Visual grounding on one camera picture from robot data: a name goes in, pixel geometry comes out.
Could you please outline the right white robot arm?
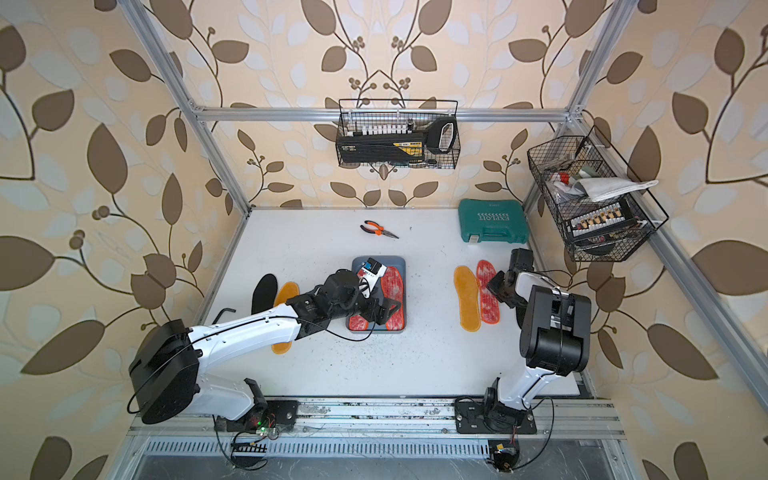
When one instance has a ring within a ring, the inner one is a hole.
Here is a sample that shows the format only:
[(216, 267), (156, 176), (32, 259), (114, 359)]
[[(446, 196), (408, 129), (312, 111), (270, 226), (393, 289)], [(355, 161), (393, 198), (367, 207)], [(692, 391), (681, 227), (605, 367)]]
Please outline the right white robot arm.
[(521, 426), (544, 387), (583, 371), (588, 363), (591, 301), (535, 272), (533, 260), (531, 250), (514, 249), (508, 270), (488, 284), (490, 294), (516, 315), (522, 358), (486, 389), (484, 424), (495, 432)]

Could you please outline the blue storage box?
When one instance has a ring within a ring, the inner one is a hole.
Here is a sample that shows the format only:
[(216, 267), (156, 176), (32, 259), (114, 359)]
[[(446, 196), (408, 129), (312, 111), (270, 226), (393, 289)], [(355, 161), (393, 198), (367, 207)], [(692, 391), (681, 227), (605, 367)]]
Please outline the blue storage box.
[(383, 278), (374, 289), (373, 297), (379, 300), (383, 298), (395, 300), (401, 304), (401, 308), (389, 318), (385, 325), (366, 322), (357, 315), (346, 320), (346, 327), (350, 332), (400, 333), (406, 328), (406, 262), (400, 256), (391, 255), (374, 256), (373, 259), (386, 268)]

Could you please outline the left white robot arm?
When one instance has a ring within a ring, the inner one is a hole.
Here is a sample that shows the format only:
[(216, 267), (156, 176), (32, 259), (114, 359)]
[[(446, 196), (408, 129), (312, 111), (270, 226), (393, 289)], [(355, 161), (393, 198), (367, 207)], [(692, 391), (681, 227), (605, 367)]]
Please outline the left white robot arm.
[(242, 425), (264, 426), (269, 405), (250, 378), (213, 374), (219, 364), (278, 343), (325, 332), (331, 321), (360, 316), (384, 325), (402, 307), (378, 287), (387, 269), (356, 273), (339, 269), (312, 291), (227, 323), (187, 327), (173, 320), (154, 329), (129, 367), (134, 414), (146, 425), (179, 415), (208, 415)]

